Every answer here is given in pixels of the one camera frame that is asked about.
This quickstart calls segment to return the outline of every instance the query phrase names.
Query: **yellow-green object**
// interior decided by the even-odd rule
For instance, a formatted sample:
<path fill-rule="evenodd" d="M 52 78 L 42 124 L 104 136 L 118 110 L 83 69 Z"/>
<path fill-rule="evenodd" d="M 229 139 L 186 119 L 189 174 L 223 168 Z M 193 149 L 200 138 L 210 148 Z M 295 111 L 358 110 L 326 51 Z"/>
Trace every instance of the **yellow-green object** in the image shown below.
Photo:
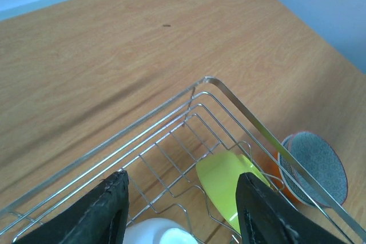
<path fill-rule="evenodd" d="M 267 186 L 269 182 L 246 156 L 231 151 L 208 155 L 196 164 L 196 172 L 212 203 L 240 234 L 235 199 L 239 176 L 251 172 Z"/>

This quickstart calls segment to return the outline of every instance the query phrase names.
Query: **wood grain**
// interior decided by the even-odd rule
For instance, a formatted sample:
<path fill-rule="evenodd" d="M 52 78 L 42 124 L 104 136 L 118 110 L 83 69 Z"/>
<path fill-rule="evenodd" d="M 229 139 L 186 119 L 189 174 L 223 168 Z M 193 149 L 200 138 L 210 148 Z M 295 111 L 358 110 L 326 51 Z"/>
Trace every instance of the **wood grain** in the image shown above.
<path fill-rule="evenodd" d="M 71 0 L 1 22 L 0 57 L 0 207 L 214 75 L 278 139 L 324 137 L 348 174 L 344 207 L 366 226 L 365 76 L 276 0 Z M 228 233 L 192 223 L 210 243 Z"/>

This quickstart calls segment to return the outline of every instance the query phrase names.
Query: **white bottle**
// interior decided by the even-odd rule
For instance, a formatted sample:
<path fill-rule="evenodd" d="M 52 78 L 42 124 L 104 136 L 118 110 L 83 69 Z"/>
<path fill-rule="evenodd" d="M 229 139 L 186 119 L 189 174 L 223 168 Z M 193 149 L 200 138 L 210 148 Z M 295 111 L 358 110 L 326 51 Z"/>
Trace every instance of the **white bottle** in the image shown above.
<path fill-rule="evenodd" d="M 151 218 L 126 228 L 123 244 L 197 244 L 178 223 Z"/>

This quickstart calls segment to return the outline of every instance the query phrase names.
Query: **metal dish rack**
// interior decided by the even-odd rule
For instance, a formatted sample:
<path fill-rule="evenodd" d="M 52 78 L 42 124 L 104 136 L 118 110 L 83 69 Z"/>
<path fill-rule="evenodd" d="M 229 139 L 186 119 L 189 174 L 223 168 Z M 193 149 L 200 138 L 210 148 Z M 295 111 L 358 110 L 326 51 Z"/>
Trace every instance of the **metal dish rack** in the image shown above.
<path fill-rule="evenodd" d="M 276 178 L 264 171 L 266 163 L 278 165 L 270 151 L 279 151 L 323 195 L 353 232 L 365 240 L 364 229 L 214 77 L 197 81 L 2 209 L 0 240 L 16 240 L 67 209 L 97 185 L 99 179 L 112 171 L 126 169 L 130 179 L 128 225 L 159 215 L 181 223 L 200 243 L 223 243 L 223 239 L 227 243 L 240 243 L 240 235 L 213 207 L 194 170 L 200 159 L 220 150 L 247 155 L 283 196 L 273 183 Z M 93 159 L 97 160 L 92 167 L 80 171 L 69 181 L 66 175 L 87 160 L 93 163 Z M 61 187 L 55 189 L 59 186 L 56 182 L 62 184 Z M 354 243 L 354 239 L 309 199 L 344 239 Z"/>

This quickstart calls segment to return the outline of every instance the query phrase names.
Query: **black object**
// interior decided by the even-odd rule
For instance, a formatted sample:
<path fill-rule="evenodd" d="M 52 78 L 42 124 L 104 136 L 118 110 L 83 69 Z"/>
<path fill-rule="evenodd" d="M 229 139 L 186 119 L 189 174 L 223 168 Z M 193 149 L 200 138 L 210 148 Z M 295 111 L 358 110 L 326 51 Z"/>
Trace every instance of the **black object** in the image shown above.
<path fill-rule="evenodd" d="M 16 244 L 121 244 L 128 207 L 128 174 L 115 172 Z"/>
<path fill-rule="evenodd" d="M 243 243 L 344 244 L 303 216 L 252 173 L 240 175 L 236 205 Z"/>

